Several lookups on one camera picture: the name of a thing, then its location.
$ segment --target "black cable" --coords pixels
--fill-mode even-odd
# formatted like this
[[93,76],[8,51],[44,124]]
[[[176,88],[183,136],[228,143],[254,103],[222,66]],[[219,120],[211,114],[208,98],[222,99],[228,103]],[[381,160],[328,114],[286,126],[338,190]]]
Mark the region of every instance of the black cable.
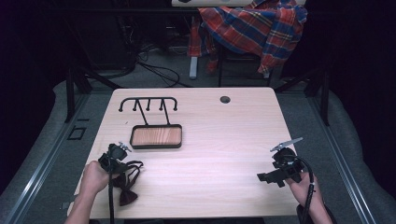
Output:
[[117,74],[112,74],[112,75],[100,75],[100,76],[101,76],[101,77],[105,77],[106,79],[112,79],[112,78],[116,78],[116,77],[124,77],[124,76],[126,76],[126,75],[132,73],[133,71],[134,71],[134,66],[129,67],[129,68],[126,68],[126,69],[120,71],[120,72],[117,73]]
[[108,161],[108,207],[110,210],[110,224],[114,224],[114,202],[113,202],[113,168],[111,165],[111,149],[107,152]]
[[[179,75],[176,71],[174,71],[174,70],[172,70],[172,69],[170,69],[170,68],[160,67],[160,66],[155,66],[155,65],[150,65],[150,64],[142,63],[142,62],[137,62],[137,64],[139,64],[139,65],[141,65],[142,67],[148,69],[150,72],[152,72],[152,73],[158,75],[158,76],[161,77],[162,79],[165,78],[165,79],[168,79],[168,80],[170,80],[170,81],[173,81],[174,84],[170,85],[169,87],[174,87],[174,86],[176,86],[176,85],[178,84],[178,85],[181,85],[181,86],[184,86],[184,87],[192,88],[192,86],[180,82],[180,75]],[[155,69],[163,69],[163,70],[170,71],[170,72],[174,73],[174,74],[177,76],[177,79],[171,78],[171,77],[169,77],[168,75],[165,75],[165,74],[163,74],[163,73],[161,73],[161,72],[159,72],[159,71],[157,71],[157,70],[155,70]]]
[[306,223],[306,219],[308,218],[308,212],[309,212],[309,206],[311,205],[311,200],[312,196],[314,194],[314,186],[315,186],[315,179],[314,179],[314,173],[312,172],[311,166],[308,164],[306,160],[299,156],[292,156],[292,155],[284,155],[284,157],[289,157],[289,158],[295,158],[297,160],[300,160],[305,164],[306,169],[308,170],[309,173],[309,188],[308,188],[308,194],[306,195],[306,200],[305,200],[305,206],[304,206],[304,211],[303,211],[303,221],[302,223]]

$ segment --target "black wall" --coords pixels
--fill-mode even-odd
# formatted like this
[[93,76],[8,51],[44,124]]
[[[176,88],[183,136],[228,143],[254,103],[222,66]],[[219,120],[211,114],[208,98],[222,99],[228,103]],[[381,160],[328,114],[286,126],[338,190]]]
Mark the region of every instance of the black wall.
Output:
[[[331,90],[357,129],[363,159],[376,181],[396,198],[396,31],[391,16],[395,3],[307,3],[308,12],[313,15],[308,15],[303,39],[285,64],[283,74],[297,77],[319,66],[332,53],[337,36],[341,36],[339,48],[332,56]],[[336,15],[315,16],[319,11]]]
[[18,171],[54,105],[71,60],[86,62],[59,18],[35,1],[0,3],[0,191]]

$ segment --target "cable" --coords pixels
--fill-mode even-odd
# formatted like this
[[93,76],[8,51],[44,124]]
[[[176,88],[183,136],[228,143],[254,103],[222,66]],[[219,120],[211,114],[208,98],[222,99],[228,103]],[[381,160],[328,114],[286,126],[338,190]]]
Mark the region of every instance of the cable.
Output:
[[110,224],[114,224],[114,202],[113,202],[113,168],[111,164],[111,149],[107,152],[108,161],[108,207],[110,210]]
[[134,71],[134,66],[127,68],[125,70],[120,71],[117,74],[112,74],[112,75],[101,75],[101,77],[105,77],[106,79],[112,79],[116,77],[124,77]]
[[[170,68],[165,68],[165,67],[150,65],[150,64],[147,64],[147,63],[139,62],[139,61],[137,62],[137,64],[139,64],[140,66],[146,68],[146,69],[149,70],[150,72],[152,72],[152,73],[158,75],[160,78],[162,78],[162,79],[164,80],[164,82],[165,82],[166,84],[168,84],[168,83],[165,81],[165,79],[170,80],[170,81],[173,81],[174,83],[173,83],[172,85],[169,85],[169,84],[168,84],[168,88],[175,87],[177,84],[178,84],[178,85],[181,85],[181,86],[184,86],[184,87],[192,88],[192,86],[180,82],[180,75],[179,75],[176,71],[174,71],[174,70],[172,70],[172,69],[170,69]],[[164,69],[164,70],[170,71],[170,72],[174,73],[174,74],[177,76],[177,79],[171,78],[171,77],[169,77],[168,75],[166,75],[166,74],[164,74],[164,73],[158,71],[157,69]]]
[[172,50],[172,52],[174,52],[175,54],[178,54],[178,55],[187,55],[187,47],[177,47],[177,46],[174,46],[174,47],[169,47],[169,49]]

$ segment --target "chair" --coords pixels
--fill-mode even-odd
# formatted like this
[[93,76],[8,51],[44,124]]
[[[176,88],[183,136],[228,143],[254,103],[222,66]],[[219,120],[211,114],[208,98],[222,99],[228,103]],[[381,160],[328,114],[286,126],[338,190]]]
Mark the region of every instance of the chair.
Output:
[[[269,74],[268,77],[264,77],[263,74],[257,72],[257,68],[261,62],[261,58],[252,53],[244,53],[238,54],[230,51],[229,49],[224,48],[223,46],[219,46],[219,87],[223,84],[223,79],[233,79],[239,80],[236,84],[237,86],[266,86],[269,87],[271,85],[271,77],[273,71]],[[240,66],[233,66],[233,74],[234,76],[224,76],[224,63],[233,63],[240,64]]]

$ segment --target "wrist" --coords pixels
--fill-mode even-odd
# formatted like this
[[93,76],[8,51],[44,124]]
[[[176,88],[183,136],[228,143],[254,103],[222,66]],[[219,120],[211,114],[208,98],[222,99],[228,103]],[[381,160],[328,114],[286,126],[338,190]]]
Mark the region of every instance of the wrist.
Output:
[[327,213],[326,207],[323,203],[311,203],[309,208],[309,216],[315,224],[331,224],[332,219]]
[[84,198],[85,200],[88,200],[88,199],[94,199],[95,197],[96,197],[96,192],[95,191],[93,191],[93,190],[81,190],[79,193],[78,193],[78,196],[77,196],[77,198],[79,197],[79,198]]

